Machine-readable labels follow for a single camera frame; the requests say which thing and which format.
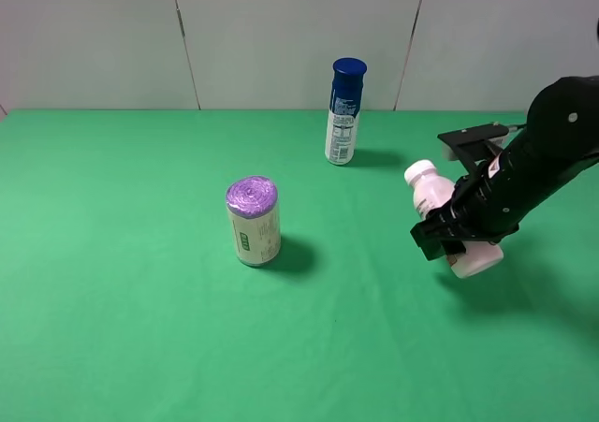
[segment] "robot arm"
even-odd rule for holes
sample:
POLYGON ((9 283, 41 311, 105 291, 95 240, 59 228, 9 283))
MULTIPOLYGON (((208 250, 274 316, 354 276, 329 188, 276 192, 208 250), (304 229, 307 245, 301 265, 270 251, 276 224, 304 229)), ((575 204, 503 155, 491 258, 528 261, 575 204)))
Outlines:
POLYGON ((492 140, 508 132, 488 124, 439 136, 468 175, 411 231, 427 259, 464 252, 465 240, 499 242, 529 211, 599 162, 599 76, 549 85, 502 150, 492 140))

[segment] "spray can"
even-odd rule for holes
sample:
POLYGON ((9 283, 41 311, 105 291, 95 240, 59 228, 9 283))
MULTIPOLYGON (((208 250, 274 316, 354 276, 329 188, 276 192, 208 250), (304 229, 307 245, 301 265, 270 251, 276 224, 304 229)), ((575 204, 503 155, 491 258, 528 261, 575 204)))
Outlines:
MULTIPOLYGON (((405 170, 405 181, 414 188, 414 207, 425 219, 429 211, 443 206, 452 196, 455 183, 440 176, 429 160, 420 160, 405 170)), ((466 252, 447 255, 446 260, 454 274, 461 279, 475 275, 504 258, 497 244, 486 241, 464 241, 466 252)))
POLYGON ((335 61, 333 70, 325 156, 334 165, 344 165, 352 159, 356 147, 366 64, 346 57, 335 61))

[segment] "white bottle cap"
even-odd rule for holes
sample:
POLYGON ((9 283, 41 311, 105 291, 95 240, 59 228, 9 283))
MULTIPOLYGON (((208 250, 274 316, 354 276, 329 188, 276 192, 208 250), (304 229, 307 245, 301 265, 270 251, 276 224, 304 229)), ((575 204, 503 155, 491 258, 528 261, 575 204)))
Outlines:
POLYGON ((434 167, 434 164, 431 160, 419 160, 405 170, 403 173, 403 178, 405 179, 406 183, 411 186, 414 179, 417 179, 427 171, 436 170, 437 168, 434 167))

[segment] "blue spray can lid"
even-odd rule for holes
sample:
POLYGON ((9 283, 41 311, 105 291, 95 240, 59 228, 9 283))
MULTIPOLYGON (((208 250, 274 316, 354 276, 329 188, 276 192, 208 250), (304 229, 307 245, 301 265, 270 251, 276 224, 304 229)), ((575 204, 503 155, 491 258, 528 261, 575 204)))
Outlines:
POLYGON ((342 82, 347 86, 359 86, 363 84, 366 74, 366 64, 359 59, 344 57, 336 60, 333 64, 335 71, 334 81, 342 82))

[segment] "purple lid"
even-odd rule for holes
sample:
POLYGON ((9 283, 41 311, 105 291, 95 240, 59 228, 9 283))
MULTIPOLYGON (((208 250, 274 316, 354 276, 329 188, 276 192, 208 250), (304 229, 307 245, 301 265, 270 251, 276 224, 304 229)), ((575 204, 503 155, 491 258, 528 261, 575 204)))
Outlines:
POLYGON ((250 176, 233 183, 226 190, 226 206, 245 219, 258 218, 277 203, 277 187, 266 177, 250 176))

